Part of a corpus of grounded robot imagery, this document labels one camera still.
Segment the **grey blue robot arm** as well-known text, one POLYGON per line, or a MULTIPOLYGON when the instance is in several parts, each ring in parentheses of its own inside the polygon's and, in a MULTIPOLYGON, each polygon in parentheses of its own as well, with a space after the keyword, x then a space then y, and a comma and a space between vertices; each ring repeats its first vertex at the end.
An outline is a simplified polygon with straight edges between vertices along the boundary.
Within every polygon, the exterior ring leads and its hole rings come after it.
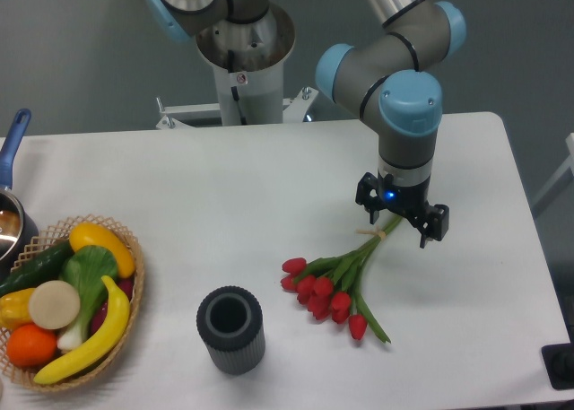
MULTIPOLYGON (((294 25, 271 0, 145 0, 175 41, 193 39, 212 67, 222 123, 283 121, 283 64, 294 25)), ((449 210, 428 201, 442 90, 428 68, 456 52, 465 19, 448 2, 369 0, 382 24, 366 48, 336 44, 319 59, 317 88, 378 135, 378 171, 364 175, 355 200, 376 221, 404 217, 422 241, 442 240, 449 210)))

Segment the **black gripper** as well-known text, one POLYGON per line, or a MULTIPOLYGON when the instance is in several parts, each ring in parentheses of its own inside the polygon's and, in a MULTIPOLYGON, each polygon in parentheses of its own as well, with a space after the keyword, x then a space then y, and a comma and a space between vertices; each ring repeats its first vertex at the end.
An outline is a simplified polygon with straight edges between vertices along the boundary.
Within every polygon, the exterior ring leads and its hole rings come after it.
POLYGON ((449 208, 428 203, 431 167, 423 164, 405 169, 379 164, 378 179, 367 172, 358 182, 355 203, 369 214, 370 224, 375 224, 383 201, 386 209, 403 216, 418 230, 421 249, 431 240, 442 241, 449 228, 449 208))

